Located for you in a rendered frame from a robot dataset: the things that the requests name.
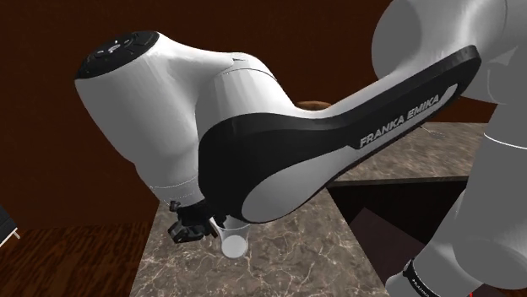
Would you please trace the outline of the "black chair with white legs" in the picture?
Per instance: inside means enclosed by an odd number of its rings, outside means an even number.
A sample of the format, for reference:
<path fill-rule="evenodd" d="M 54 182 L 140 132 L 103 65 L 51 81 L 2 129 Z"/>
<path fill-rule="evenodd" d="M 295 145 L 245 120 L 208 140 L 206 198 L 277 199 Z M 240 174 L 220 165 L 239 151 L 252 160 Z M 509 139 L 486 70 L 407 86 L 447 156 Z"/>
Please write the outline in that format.
<path fill-rule="evenodd" d="M 18 225 L 10 217 L 7 211 L 0 205 L 0 247 L 2 247 L 12 236 L 20 239 Z"/>

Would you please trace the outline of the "white mug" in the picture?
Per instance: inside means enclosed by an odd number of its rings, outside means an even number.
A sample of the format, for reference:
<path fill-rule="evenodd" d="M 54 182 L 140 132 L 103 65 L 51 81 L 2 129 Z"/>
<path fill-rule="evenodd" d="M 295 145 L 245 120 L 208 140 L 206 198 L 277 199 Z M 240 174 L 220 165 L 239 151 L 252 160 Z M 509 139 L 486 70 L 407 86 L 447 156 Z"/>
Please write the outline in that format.
<path fill-rule="evenodd" d="M 225 257 L 236 259 L 246 254 L 249 247 L 247 238 L 250 224 L 231 216 L 226 217 L 223 226 L 220 226 L 214 218 L 210 218 L 209 222 L 220 237 L 220 247 Z"/>

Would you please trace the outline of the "brown round object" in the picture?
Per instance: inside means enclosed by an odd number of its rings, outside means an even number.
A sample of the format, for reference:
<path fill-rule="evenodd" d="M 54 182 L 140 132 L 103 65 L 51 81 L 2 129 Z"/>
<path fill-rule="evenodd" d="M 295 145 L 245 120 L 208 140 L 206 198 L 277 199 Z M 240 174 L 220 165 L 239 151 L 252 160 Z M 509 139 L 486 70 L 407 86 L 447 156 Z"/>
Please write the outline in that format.
<path fill-rule="evenodd" d="M 306 100 L 296 102 L 296 107 L 307 111 L 320 111 L 330 106 L 330 103 L 318 100 Z"/>

